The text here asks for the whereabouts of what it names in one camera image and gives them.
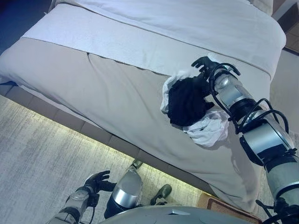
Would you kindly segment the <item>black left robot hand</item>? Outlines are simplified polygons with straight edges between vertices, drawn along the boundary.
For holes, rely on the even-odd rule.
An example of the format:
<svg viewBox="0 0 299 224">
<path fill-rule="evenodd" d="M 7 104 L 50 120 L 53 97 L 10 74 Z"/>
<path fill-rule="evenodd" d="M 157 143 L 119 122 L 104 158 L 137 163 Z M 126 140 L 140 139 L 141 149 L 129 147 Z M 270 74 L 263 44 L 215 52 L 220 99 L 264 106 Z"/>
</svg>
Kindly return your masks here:
<svg viewBox="0 0 299 224">
<path fill-rule="evenodd" d="M 93 190 L 93 193 L 100 191 L 112 192 L 116 183 L 109 181 L 110 170 L 105 170 L 89 176 L 84 183 L 84 186 Z"/>
</svg>

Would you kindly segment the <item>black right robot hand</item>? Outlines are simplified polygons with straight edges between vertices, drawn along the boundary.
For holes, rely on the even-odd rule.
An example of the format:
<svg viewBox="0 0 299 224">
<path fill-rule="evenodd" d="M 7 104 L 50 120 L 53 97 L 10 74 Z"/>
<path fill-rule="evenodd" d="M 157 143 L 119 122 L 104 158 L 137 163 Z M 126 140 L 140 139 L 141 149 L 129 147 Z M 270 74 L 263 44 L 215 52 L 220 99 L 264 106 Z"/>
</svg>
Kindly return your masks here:
<svg viewBox="0 0 299 224">
<path fill-rule="evenodd" d="M 212 71 L 219 65 L 218 62 L 211 61 L 209 57 L 204 56 L 195 60 L 191 66 L 199 69 L 201 76 L 207 80 Z"/>
</svg>

